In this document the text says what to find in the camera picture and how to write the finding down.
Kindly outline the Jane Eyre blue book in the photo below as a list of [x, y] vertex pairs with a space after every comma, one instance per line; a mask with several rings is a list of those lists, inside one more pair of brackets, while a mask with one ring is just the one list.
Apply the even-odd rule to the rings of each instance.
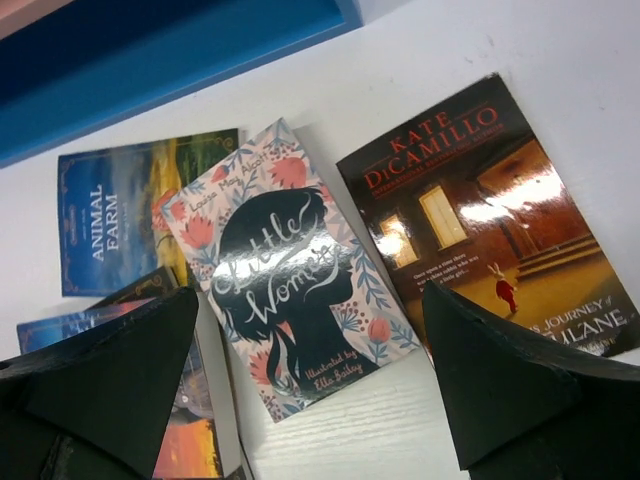
[[[20, 323], [21, 353], [103, 324], [144, 304], [95, 305], [85, 311]], [[236, 414], [218, 321], [202, 293], [196, 328], [177, 387], [153, 477], [223, 479], [242, 464]]]

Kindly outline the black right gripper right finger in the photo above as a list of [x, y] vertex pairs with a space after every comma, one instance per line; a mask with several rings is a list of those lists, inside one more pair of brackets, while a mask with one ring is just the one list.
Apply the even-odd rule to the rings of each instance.
[[562, 345], [434, 282], [423, 314], [471, 478], [638, 478], [638, 367]]

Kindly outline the Little Women book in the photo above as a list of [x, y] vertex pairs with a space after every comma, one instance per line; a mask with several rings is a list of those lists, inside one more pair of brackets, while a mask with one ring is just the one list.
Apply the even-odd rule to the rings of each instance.
[[284, 120], [161, 212], [274, 421], [420, 347]]

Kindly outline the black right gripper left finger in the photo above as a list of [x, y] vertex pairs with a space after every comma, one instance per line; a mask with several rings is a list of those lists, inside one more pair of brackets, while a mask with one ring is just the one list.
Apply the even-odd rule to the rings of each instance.
[[152, 478], [198, 306], [182, 287], [2, 361], [2, 478]]

